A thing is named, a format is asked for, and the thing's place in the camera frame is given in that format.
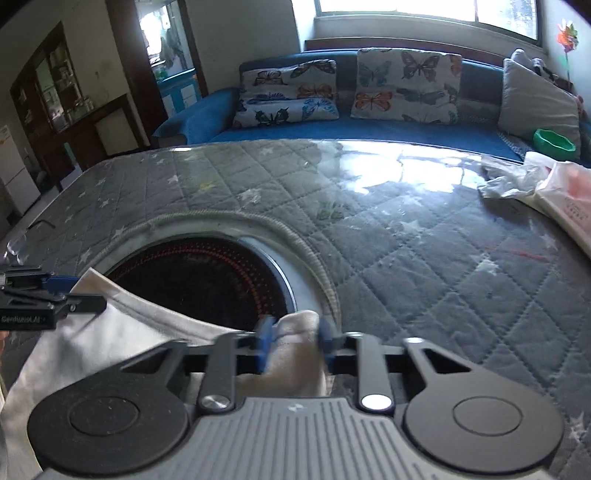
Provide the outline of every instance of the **doorway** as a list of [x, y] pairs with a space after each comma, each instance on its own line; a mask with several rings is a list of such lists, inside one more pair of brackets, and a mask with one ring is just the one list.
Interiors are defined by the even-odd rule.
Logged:
[[129, 89], [150, 137], [207, 95], [185, 0], [106, 0]]

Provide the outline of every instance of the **window frame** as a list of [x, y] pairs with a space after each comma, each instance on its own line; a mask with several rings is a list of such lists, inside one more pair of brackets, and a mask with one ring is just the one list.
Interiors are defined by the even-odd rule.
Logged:
[[320, 8], [320, 0], [314, 0], [314, 4], [316, 6], [316, 17], [345, 17], [348, 15], [384, 15], [384, 16], [392, 16], [392, 17], [417, 17], [417, 18], [426, 18], [429, 20], [443, 20], [452, 23], [459, 23], [463, 25], [471, 25], [476, 28], [482, 28], [483, 30], [489, 30], [493, 32], [500, 33], [502, 35], [507, 35], [508, 37], [516, 38], [517, 40], [521, 40], [523, 42], [535, 45], [537, 47], [543, 46], [543, 32], [542, 32], [542, 0], [535, 0], [535, 17], [536, 17], [536, 30], [537, 30], [537, 39], [526, 37], [525, 35], [521, 35], [520, 33], [514, 32], [512, 30], [507, 30], [506, 28], [497, 27], [495, 25], [489, 25], [487, 23], [482, 23], [478, 21], [478, 8], [476, 5], [476, 0], [474, 0], [475, 4], [475, 11], [476, 11], [476, 20], [474, 22], [466, 21], [466, 20], [456, 20], [455, 18], [449, 17], [437, 17], [434, 15], [419, 15], [419, 14], [406, 14], [404, 12], [383, 12], [383, 11], [356, 11], [356, 12], [323, 12]]

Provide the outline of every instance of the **green plastic basket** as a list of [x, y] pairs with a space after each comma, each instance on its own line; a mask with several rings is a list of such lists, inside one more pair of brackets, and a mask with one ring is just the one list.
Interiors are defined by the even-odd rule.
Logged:
[[577, 147], [574, 143], [552, 130], [536, 130], [534, 145], [538, 152], [555, 160], [567, 161], [577, 158]]

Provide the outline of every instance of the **blue sofa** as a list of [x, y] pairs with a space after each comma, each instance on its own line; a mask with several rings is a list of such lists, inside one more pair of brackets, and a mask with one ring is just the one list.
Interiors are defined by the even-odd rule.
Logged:
[[[484, 63], [463, 61], [458, 105], [460, 122], [457, 125], [351, 118], [356, 89], [357, 50], [308, 51], [250, 61], [240, 66], [240, 72], [287, 67], [317, 59], [336, 60], [339, 120], [232, 129], [239, 89], [228, 88], [212, 93], [163, 123], [154, 132], [158, 145], [170, 147], [280, 138], [390, 140], [487, 153], [515, 161], [521, 161], [525, 152], [530, 150], [525, 142], [498, 131], [496, 123], [501, 107], [503, 70]], [[583, 146], [583, 158], [586, 158], [591, 125], [582, 124], [582, 133], [583, 143], [586, 143]], [[581, 163], [591, 166], [591, 161]]]

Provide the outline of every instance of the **gray quilted tablecloth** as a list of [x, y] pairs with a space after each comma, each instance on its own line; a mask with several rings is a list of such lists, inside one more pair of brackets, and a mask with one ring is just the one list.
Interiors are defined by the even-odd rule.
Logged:
[[[549, 395], [551, 472], [591, 478], [591, 268], [552, 221], [483, 201], [479, 157], [383, 142], [253, 141], [151, 151], [85, 172], [28, 235], [32, 262], [81, 273], [112, 239], [187, 209], [264, 213], [329, 269], [343, 330], [421, 336]], [[27, 335], [9, 341], [6, 362]]]

